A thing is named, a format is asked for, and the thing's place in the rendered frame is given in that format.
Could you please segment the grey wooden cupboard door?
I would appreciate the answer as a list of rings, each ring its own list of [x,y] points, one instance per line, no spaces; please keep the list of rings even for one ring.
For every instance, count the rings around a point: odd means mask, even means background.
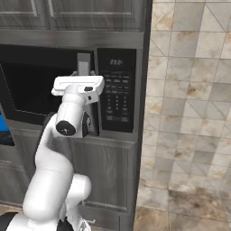
[[[60,31],[141,32],[146,0],[47,0],[51,28]]]
[[[0,28],[40,30],[46,27],[42,0],[0,0]]]

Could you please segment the black built-in microwave oven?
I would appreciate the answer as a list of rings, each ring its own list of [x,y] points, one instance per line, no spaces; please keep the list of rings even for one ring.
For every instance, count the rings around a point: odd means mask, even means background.
[[[92,51],[95,73],[105,80],[104,90],[97,102],[99,132],[109,131],[130,134],[134,131],[137,50],[125,48],[79,49]],[[5,119],[10,127],[38,130],[42,125],[33,125]]]

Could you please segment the grey wooden drawer front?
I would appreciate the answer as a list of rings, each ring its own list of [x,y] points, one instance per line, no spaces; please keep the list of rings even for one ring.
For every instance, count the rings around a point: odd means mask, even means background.
[[[91,226],[119,231],[119,216],[107,210],[80,206],[79,213]]]

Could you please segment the blue object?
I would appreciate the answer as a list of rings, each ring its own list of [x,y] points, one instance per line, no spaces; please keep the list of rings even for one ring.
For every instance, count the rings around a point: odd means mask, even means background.
[[[9,127],[6,125],[4,117],[0,114],[0,144],[14,146]]]

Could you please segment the grey wooden cabinet door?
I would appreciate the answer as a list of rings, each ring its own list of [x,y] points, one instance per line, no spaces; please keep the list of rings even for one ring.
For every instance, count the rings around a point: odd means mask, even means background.
[[[131,142],[99,138],[71,141],[75,172],[91,181],[88,205],[127,210],[128,166],[133,148]]]
[[[36,152],[36,146],[41,132],[38,130],[20,128],[11,128],[10,131],[14,138],[17,156],[20,162],[20,167],[22,168],[21,186],[24,197],[32,176],[35,173],[34,154]]]

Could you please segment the black microwave door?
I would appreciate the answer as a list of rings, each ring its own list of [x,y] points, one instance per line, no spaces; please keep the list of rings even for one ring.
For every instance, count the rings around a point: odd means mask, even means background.
[[[0,45],[0,103],[8,119],[42,125],[61,103],[51,90],[54,79],[78,69],[78,55],[92,51]]]

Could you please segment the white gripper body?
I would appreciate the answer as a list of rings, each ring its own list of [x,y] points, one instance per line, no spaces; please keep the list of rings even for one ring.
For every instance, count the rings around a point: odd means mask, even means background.
[[[102,76],[62,76],[54,80],[51,93],[54,96],[63,96],[67,86],[78,84],[80,93],[84,92],[85,87],[92,87],[99,95],[102,93],[105,81]]]

